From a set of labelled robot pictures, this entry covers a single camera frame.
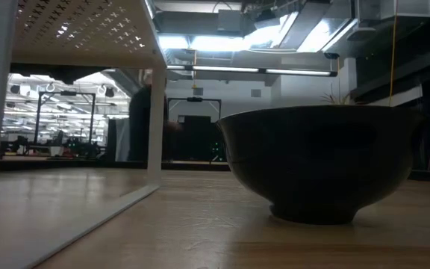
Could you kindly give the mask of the black panel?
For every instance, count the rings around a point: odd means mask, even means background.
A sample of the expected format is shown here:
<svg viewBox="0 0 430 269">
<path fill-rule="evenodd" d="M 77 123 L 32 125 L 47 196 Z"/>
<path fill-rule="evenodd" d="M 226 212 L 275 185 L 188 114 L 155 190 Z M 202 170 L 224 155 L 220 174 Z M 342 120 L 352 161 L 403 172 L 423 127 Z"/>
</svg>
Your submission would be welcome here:
<svg viewBox="0 0 430 269">
<path fill-rule="evenodd" d="M 164 155 L 170 161 L 224 161 L 222 138 L 209 116 L 183 116 L 163 134 Z"/>
</svg>

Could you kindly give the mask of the long ceiling light bar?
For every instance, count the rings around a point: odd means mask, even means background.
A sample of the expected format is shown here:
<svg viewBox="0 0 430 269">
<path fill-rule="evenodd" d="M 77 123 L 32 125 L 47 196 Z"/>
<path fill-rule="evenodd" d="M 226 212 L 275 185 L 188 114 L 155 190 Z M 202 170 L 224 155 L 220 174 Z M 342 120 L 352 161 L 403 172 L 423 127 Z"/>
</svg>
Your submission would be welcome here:
<svg viewBox="0 0 430 269">
<path fill-rule="evenodd" d="M 171 71 L 192 71 L 192 72 L 240 72 L 240 73 L 259 73 L 269 75 L 301 75 L 301 76 L 319 76 L 335 77 L 338 72 L 319 71 L 307 69 L 265 69 L 253 67 L 218 67 L 218 66 L 200 66 L 200 65 L 168 65 Z"/>
</svg>

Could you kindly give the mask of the grey cover sheet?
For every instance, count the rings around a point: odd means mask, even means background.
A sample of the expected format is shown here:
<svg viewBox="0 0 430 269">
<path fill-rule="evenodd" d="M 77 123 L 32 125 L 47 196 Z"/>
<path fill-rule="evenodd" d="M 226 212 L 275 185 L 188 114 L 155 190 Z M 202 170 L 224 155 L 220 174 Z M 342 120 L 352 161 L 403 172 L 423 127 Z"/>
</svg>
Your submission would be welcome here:
<svg viewBox="0 0 430 269">
<path fill-rule="evenodd" d="M 130 149 L 129 119 L 116 120 L 116 153 L 115 161 L 127 161 Z"/>
</svg>

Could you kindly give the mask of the black bowl with floral inside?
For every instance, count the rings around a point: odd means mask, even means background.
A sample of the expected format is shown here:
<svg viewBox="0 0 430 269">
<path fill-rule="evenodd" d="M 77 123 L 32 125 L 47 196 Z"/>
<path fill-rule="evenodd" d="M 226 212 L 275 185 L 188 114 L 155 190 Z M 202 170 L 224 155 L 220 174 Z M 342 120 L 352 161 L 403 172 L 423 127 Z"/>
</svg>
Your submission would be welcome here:
<svg viewBox="0 0 430 269">
<path fill-rule="evenodd" d="M 297 223 L 345 224 L 411 174 L 426 117 L 411 108 L 308 105 L 217 122 L 237 180 Z"/>
</svg>

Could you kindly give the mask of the white perforated metal shelf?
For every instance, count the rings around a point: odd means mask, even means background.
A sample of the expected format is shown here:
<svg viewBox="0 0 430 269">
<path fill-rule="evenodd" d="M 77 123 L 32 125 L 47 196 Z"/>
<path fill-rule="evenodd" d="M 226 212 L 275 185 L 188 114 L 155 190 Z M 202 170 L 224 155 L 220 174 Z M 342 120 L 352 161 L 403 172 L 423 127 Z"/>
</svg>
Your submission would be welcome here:
<svg viewBox="0 0 430 269">
<path fill-rule="evenodd" d="M 0 0 L 0 132 L 12 64 L 151 69 L 154 75 L 148 184 L 0 257 L 0 269 L 28 269 L 159 188 L 166 58 L 146 0 Z"/>
</svg>

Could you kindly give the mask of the white beam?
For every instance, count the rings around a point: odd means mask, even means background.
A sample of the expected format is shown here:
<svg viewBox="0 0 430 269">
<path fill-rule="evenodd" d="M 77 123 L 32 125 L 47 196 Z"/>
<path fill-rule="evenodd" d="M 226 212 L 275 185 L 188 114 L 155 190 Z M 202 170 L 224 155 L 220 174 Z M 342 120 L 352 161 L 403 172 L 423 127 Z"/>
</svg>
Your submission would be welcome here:
<svg viewBox="0 0 430 269">
<path fill-rule="evenodd" d="M 418 85 L 412 87 L 410 90 L 403 91 L 401 93 L 396 93 L 391 97 L 386 97 L 383 99 L 376 100 L 374 102 L 368 103 L 368 105 L 384 106 L 384 107 L 395 107 L 416 99 L 423 97 L 423 87 Z"/>
</svg>

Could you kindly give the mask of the black gantry frame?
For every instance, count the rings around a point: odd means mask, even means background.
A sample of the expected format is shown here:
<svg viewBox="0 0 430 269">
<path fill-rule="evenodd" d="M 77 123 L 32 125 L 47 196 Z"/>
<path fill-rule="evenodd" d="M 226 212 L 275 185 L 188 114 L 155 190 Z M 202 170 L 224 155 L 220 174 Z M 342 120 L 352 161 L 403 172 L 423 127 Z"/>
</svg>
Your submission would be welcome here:
<svg viewBox="0 0 430 269">
<path fill-rule="evenodd" d="M 221 99 L 204 99 L 200 96 L 168 99 L 169 119 L 183 123 L 188 116 L 208 117 L 211 123 L 222 117 Z"/>
<path fill-rule="evenodd" d="M 92 144 L 92 138 L 93 138 L 93 122 L 94 122 L 94 115 L 95 115 L 95 107 L 96 107 L 96 94 L 95 93 L 80 93 L 75 91 L 68 91 L 68 90 L 62 90 L 62 91 L 54 91 L 54 92 L 48 92 L 48 91 L 41 91 L 38 93 L 38 100 L 37 100 L 37 114 L 36 114 L 36 124 L 35 124 L 35 131 L 34 131 L 34 140 L 33 143 L 37 143 L 38 137 L 39 137 L 39 125 L 40 125 L 40 114 L 41 114 L 41 108 L 43 104 L 46 103 L 47 100 L 49 100 L 53 95 L 61 95 L 61 96 L 91 96 L 92 102 L 91 104 L 91 114 L 90 114 L 90 130 L 89 130 L 89 137 L 88 137 L 88 144 Z M 46 99 L 46 101 L 43 101 L 43 95 L 49 94 L 50 96 Z"/>
</svg>

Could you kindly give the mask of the silver ceiling duct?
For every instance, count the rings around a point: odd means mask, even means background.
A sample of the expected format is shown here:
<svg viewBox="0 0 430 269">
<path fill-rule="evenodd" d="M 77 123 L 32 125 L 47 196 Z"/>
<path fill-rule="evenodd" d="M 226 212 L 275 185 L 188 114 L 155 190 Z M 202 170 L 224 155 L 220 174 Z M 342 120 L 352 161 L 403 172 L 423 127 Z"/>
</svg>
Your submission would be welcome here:
<svg viewBox="0 0 430 269">
<path fill-rule="evenodd" d="M 323 66 L 430 20 L 430 0 L 149 0 L 170 64 Z"/>
</svg>

